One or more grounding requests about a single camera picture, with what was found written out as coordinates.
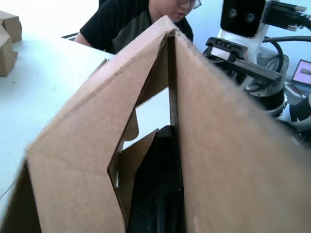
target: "cardboard box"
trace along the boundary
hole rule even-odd
[[[0,25],[0,76],[7,76],[15,64],[12,39]]]
[[[0,21],[0,25],[9,33],[13,43],[21,40],[21,23],[18,16],[0,11]]]
[[[134,108],[167,85],[185,231],[310,232],[310,156],[167,17],[98,69],[28,147],[1,232],[125,232],[156,132],[121,152],[123,135]]]

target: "person's arm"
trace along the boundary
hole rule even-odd
[[[83,44],[83,45],[92,47],[92,45],[85,39],[85,37],[81,33],[78,33],[78,35],[75,38],[74,42],[77,42],[79,44]]]

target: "monitor screen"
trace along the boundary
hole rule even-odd
[[[311,85],[311,62],[300,60],[292,80]]]

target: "black t-shirt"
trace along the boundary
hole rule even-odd
[[[115,54],[151,26],[148,5],[149,0],[105,0],[80,33],[94,48]],[[186,18],[176,26],[193,41]]]

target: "black connector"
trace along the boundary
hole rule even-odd
[[[306,8],[273,1],[268,7],[263,23],[275,27],[296,31],[307,27],[311,30],[310,16],[303,12]]]

